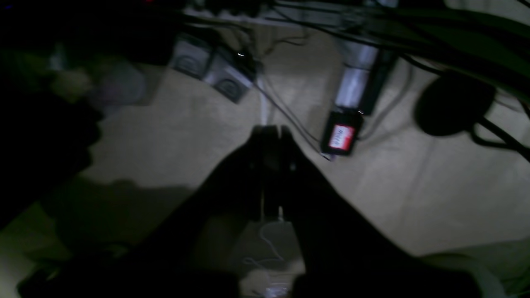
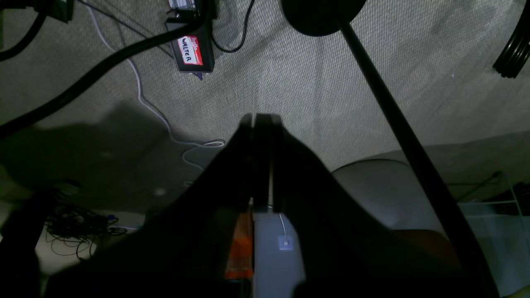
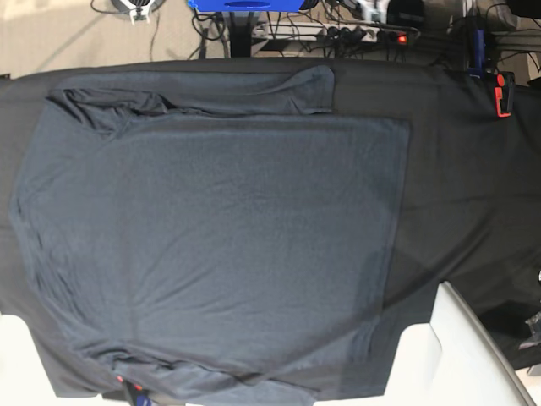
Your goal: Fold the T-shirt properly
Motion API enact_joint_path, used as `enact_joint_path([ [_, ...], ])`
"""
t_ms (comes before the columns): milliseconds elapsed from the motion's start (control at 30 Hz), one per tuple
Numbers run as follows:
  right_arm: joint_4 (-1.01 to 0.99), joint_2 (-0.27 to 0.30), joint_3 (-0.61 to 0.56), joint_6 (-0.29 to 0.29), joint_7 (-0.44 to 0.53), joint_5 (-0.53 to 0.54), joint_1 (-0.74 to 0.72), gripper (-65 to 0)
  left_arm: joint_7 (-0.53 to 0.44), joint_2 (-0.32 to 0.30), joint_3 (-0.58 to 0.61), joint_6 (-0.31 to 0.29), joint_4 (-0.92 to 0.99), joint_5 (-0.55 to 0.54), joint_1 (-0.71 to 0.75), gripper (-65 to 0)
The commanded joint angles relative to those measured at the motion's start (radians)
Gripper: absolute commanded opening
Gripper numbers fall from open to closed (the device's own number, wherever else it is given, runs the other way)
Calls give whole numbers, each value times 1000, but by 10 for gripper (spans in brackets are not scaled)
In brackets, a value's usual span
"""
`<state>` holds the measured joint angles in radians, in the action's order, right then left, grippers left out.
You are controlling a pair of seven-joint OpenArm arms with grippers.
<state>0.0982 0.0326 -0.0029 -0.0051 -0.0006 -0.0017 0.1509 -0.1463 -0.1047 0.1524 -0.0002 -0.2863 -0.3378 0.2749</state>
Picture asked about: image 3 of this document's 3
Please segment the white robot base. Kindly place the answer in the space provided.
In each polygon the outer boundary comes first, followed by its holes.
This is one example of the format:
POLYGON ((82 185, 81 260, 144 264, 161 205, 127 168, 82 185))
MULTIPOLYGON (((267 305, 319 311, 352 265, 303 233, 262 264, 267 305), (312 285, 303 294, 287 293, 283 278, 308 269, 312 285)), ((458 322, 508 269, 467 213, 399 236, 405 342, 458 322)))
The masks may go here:
POLYGON ((104 405, 101 398, 59 398, 25 322, 1 315, 1 405, 104 405))
POLYGON ((449 284, 437 290, 430 321, 406 328, 385 405, 534 405, 479 319, 449 284))

